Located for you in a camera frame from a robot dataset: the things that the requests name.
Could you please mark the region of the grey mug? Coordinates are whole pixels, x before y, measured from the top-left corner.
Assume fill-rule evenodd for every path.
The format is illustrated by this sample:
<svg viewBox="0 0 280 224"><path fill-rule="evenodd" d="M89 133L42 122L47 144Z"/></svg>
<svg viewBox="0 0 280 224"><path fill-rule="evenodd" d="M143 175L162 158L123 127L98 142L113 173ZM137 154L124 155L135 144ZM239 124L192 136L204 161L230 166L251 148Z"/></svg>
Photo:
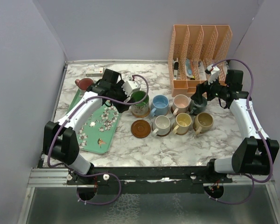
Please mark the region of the grey mug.
<svg viewBox="0 0 280 224"><path fill-rule="evenodd" d="M201 104L197 103L194 100L191 100L189 104L189 114L198 115L206 110L207 99L203 97L203 102Z"/></svg>

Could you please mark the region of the pink mug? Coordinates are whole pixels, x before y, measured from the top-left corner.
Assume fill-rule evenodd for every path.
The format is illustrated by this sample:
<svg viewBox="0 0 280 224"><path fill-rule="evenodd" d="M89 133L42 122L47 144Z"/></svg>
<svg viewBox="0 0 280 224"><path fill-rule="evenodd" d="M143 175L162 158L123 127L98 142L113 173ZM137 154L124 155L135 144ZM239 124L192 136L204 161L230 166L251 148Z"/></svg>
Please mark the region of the pink mug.
<svg viewBox="0 0 280 224"><path fill-rule="evenodd" d="M190 100L186 95L179 94L174 97L173 104L171 106L171 112L174 116L185 113L188 110Z"/></svg>

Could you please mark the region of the red floral mug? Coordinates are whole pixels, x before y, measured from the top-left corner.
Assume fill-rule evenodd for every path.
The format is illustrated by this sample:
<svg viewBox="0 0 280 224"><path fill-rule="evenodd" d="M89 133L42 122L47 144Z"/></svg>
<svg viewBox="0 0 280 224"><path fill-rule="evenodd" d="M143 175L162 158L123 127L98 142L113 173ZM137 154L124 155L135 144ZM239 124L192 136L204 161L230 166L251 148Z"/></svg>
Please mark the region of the red floral mug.
<svg viewBox="0 0 280 224"><path fill-rule="evenodd" d="M84 94L89 86L93 84L93 80L90 78L76 79L75 84L80 89L80 92Z"/></svg>

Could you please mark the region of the tan mug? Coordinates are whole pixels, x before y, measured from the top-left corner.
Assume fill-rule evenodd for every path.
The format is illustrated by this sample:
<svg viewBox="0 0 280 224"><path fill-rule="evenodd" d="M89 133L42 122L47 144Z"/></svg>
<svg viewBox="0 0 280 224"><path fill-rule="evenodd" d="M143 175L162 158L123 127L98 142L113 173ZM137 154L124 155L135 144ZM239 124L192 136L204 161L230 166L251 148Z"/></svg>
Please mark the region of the tan mug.
<svg viewBox="0 0 280 224"><path fill-rule="evenodd" d="M202 112L195 116L193 121L193 129L195 130L195 135L201 133L206 133L213 127L214 119L213 117L206 112Z"/></svg>

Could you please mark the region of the yellow mug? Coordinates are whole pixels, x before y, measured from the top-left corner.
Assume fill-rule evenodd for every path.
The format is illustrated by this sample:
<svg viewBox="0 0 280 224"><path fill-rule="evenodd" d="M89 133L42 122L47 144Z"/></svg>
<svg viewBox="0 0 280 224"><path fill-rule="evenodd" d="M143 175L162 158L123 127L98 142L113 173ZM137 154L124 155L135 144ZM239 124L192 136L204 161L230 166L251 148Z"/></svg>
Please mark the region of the yellow mug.
<svg viewBox="0 0 280 224"><path fill-rule="evenodd" d="M180 113L176 116L175 121L172 125L173 134L185 135L192 123L192 118L187 113Z"/></svg>

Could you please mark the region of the blue mug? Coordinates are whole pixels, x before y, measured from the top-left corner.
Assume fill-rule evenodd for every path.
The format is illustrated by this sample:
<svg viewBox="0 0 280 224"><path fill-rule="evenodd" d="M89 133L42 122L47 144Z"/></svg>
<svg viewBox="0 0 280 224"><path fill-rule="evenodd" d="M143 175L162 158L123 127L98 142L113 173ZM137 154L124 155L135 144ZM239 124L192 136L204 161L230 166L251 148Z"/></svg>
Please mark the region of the blue mug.
<svg viewBox="0 0 280 224"><path fill-rule="evenodd" d="M150 116L167 115L169 99L164 95L157 95L153 98L150 109Z"/></svg>

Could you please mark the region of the green floral mug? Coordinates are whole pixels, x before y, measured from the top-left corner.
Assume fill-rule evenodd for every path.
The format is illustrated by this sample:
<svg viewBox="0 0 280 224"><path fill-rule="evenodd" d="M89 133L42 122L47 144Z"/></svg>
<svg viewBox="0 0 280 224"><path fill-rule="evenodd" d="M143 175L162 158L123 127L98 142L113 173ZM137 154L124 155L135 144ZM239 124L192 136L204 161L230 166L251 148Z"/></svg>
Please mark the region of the green floral mug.
<svg viewBox="0 0 280 224"><path fill-rule="evenodd" d="M135 102L138 102L138 101L142 100L145 95L146 95L146 92L144 92L144 91L136 91L131 95L131 99L134 99ZM132 105L131 112L137 118L146 117L150 112L149 96L147 95L146 98L142 102L140 102L136 105Z"/></svg>

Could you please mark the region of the white cream mug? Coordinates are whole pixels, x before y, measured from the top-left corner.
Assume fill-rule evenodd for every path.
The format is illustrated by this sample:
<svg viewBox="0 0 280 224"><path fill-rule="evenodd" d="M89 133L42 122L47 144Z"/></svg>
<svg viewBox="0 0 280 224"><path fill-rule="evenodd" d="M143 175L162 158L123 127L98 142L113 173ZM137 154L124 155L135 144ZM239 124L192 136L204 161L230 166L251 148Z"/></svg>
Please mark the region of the white cream mug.
<svg viewBox="0 0 280 224"><path fill-rule="evenodd" d="M171 131L171 121L168 117L164 115L158 116L152 123L152 135L156 136L167 134Z"/></svg>

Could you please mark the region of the brown ringed wooden coaster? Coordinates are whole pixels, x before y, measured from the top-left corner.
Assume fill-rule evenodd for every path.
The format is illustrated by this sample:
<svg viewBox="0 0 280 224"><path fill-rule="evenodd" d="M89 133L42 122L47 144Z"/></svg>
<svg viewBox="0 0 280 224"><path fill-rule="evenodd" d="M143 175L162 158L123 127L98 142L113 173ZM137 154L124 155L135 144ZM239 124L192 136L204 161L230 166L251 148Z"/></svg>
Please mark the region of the brown ringed wooden coaster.
<svg viewBox="0 0 280 224"><path fill-rule="evenodd" d="M131 132L136 138L142 139L150 134L151 126L147 121L139 119L132 123Z"/></svg>

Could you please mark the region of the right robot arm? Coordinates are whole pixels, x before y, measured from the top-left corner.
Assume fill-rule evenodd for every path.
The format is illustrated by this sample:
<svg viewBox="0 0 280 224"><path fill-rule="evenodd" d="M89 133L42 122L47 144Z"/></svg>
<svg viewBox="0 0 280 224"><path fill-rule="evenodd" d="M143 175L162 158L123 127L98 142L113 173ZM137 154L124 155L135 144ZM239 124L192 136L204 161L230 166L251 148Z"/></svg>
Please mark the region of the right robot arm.
<svg viewBox="0 0 280 224"><path fill-rule="evenodd" d="M270 175L280 145L263 131L249 93L242 90L243 72L228 70L224 85L218 80L220 70L217 66L209 67L205 72L209 79L196 86L191 99L198 104L205 99L211 101L218 98L225 101L225 107L234 115L242 137L232 157L210 161L211 168L205 170L206 179L216 182L222 173Z"/></svg>

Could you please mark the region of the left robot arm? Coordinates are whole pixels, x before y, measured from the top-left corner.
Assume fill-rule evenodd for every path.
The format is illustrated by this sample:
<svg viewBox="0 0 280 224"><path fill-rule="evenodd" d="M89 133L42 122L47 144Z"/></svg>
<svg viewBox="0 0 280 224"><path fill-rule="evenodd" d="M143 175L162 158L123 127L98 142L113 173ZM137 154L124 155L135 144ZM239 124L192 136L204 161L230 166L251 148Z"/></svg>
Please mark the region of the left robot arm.
<svg viewBox="0 0 280 224"><path fill-rule="evenodd" d="M139 90L140 85L131 76L124 81L120 73L106 69L103 76L96 82L90 78L77 79L75 84L84 92L80 101L57 122L49 121L44 127L43 153L47 156L47 165L53 168L51 159L59 165L78 172L77 178L83 184L92 182L93 164L80 154L77 132L87 119L107 101L119 113L125 112L134 104L129 96Z"/></svg>

